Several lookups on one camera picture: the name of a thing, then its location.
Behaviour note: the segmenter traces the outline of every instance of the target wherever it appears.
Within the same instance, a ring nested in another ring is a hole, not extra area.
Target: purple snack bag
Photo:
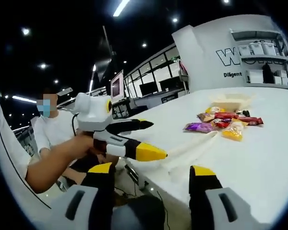
[[[213,130],[213,126],[210,123],[189,123],[184,129],[193,132],[209,133]]]

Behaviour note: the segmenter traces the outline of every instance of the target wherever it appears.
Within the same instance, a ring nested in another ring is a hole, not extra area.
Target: black ceiling
[[[248,0],[231,0],[231,6],[222,0],[130,0],[120,17],[113,18],[120,1],[0,1],[2,95],[35,99],[55,79],[58,91],[72,87],[70,96],[86,92],[103,25],[117,53],[118,68],[128,72],[172,44],[171,34],[188,24],[242,13],[263,14]],[[173,17],[179,18],[177,24],[172,23]],[[23,36],[23,27],[31,30],[30,36]],[[43,62],[49,65],[45,70],[38,67]],[[34,104],[10,98],[1,98],[0,103],[12,129],[37,114]]]

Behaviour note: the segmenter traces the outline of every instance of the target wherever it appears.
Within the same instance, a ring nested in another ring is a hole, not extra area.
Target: wall sign
[[[164,104],[164,103],[172,101],[172,100],[174,100],[176,98],[178,98],[178,93],[175,93],[175,94],[172,94],[170,96],[161,98],[161,102],[162,102],[162,104]]]

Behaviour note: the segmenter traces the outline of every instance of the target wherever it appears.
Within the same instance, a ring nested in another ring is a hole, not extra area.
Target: red snack wrapper
[[[218,127],[218,128],[227,128],[227,127],[229,126],[230,122],[231,122],[231,121],[226,122],[226,121],[221,120],[221,119],[214,119],[214,120],[211,122],[211,124],[212,124],[213,126]]]
[[[239,117],[239,120],[248,123],[249,126],[258,126],[264,123],[261,118],[257,117]]]
[[[230,113],[230,112],[222,112],[222,113],[215,113],[215,119],[229,119],[229,118],[235,118],[237,119],[239,116],[236,113]]]

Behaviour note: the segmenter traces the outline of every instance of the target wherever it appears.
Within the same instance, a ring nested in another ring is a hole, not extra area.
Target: face mask
[[[50,99],[38,100],[36,104],[37,109],[41,115],[44,117],[50,116],[50,111],[53,111],[52,107],[50,106]]]

